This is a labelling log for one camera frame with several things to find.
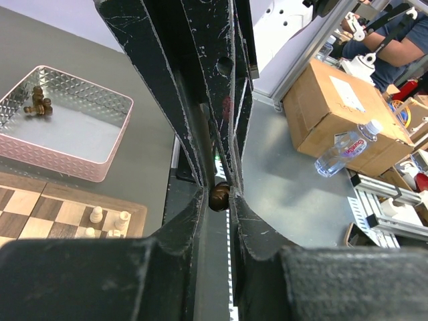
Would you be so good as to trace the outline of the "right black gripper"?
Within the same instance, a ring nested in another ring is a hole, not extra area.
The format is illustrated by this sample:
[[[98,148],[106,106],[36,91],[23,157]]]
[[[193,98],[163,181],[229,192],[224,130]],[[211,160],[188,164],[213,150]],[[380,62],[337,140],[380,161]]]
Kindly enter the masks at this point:
[[[171,66],[149,1],[95,1],[94,6],[177,135],[196,183],[212,187],[201,109],[181,73]],[[250,0],[183,1],[182,6],[201,65],[223,170],[228,183],[242,191],[252,79],[259,78]]]

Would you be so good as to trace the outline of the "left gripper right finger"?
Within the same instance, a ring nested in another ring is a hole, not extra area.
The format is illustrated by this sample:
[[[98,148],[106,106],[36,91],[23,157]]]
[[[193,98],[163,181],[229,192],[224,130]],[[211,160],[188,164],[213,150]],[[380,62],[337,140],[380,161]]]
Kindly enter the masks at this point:
[[[230,198],[233,303],[240,320],[302,320],[301,249],[257,215],[240,195]]]

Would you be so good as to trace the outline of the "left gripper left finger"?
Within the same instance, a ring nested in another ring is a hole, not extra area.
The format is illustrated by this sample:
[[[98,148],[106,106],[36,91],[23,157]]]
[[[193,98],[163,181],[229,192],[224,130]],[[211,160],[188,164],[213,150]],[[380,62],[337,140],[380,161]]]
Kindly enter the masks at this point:
[[[205,224],[205,191],[150,238],[144,280],[144,320],[192,320],[195,307],[199,243]]]

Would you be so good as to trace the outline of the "dark round chess piece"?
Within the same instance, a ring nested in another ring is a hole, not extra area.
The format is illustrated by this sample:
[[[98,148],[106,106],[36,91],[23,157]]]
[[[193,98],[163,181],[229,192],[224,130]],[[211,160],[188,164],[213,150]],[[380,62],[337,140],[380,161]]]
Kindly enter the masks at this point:
[[[209,207],[211,210],[220,212],[229,208],[230,187],[227,182],[220,182],[211,189],[209,195]]]

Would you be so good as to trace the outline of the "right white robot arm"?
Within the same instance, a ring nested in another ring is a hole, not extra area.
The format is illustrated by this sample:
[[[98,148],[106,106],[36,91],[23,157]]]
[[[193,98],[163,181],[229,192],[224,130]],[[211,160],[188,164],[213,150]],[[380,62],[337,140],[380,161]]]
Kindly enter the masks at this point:
[[[191,178],[242,186],[253,82],[316,16],[313,1],[96,1],[94,6],[171,125]]]

